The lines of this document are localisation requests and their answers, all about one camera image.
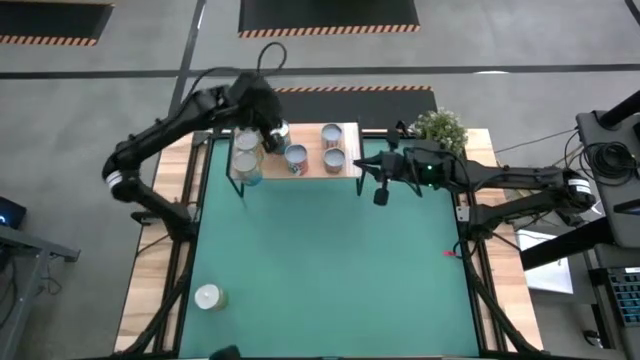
wooden table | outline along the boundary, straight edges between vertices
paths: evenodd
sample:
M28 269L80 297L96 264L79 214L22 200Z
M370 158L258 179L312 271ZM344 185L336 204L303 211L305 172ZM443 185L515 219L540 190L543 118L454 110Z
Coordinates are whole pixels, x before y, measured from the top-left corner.
M489 131L487 129L469 129L468 134L467 157L483 165L495 166L496 158ZM154 189L167 199L179 198L182 194L191 139L192 135L185 136L162 152ZM204 149L201 148L196 161L196 176L194 177L191 200L195 200L199 190L199 175L202 173L204 157ZM476 193L476 199L478 203L488 205L497 205L506 201L504 192L496 189L481 190ZM515 242L511 226L501 225L496 232ZM145 227L142 231L139 247L153 242L164 234L164 226L160 224ZM529 343L542 349L542 340L518 252L497 240L487 241L486 246L498 302ZM144 255L136 260L114 346L115 351L127 348L149 323L160 306L170 251L171 242L161 242L145 251ZM169 317L166 346L171 346L173 340L177 308L177 305L174 306ZM481 305L481 312L488 349L497 349L491 316L483 305Z

wooden shelf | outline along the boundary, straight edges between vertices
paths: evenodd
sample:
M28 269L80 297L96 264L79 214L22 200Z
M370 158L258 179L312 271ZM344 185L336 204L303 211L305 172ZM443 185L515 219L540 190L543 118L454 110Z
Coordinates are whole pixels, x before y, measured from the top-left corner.
M337 123L342 129L342 141L340 149L344 151L345 164L342 170L337 174L328 173L324 168L321 132L327 123L319 124L289 124L289 133L291 135L291 144L301 144L307 149L307 158L309 161L309 170L303 176L292 174L287 167L287 160L284 155L266 154L262 160L262 178L268 179L344 179L359 178L361 170L353 165L353 160L361 158L360 148L360 129L358 123ZM231 146L231 157L229 161L233 161L237 150ZM234 180L239 180L233 166L229 166L229 175Z

white paper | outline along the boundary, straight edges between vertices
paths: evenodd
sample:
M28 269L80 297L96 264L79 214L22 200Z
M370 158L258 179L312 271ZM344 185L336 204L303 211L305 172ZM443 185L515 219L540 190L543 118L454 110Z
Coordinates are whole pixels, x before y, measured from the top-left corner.
M518 246L520 246L520 249L523 251L555 238L554 235L528 230L520 230L516 235ZM527 279L527 286L531 289L573 294L571 272L569 271L569 261L567 258L527 270L524 275Z

tin can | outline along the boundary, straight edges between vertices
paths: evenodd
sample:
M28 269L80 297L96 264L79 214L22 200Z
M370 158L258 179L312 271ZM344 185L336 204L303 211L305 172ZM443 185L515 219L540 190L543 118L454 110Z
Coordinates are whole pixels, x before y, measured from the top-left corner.
M227 306L227 293L219 286L206 284L198 288L195 294L196 305L202 310L222 310Z
M241 151L233 157L233 168L247 186L256 186L262 181L262 169L255 153Z
M264 159L264 153L260 145L260 133L255 130L245 129L238 131L233 144L240 151L256 154L258 162Z
M271 136L278 143L275 153L283 155L287 146L291 145L291 134L289 132L289 123L282 120L282 126L278 129L271 130Z
M344 152L338 148L331 148L324 152L324 168L328 173L337 174L344 167Z
M284 152L289 171L296 176L302 176L309 170L307 149L302 145L289 145Z
M342 129L337 124L327 124L322 128L322 148L331 149L340 146Z

keyboard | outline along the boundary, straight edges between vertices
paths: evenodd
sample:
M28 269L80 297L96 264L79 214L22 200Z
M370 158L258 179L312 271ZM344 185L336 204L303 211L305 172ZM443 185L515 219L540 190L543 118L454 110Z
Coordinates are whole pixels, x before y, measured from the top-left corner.
M640 268L608 271L608 291L615 300L618 321L624 327L640 327Z

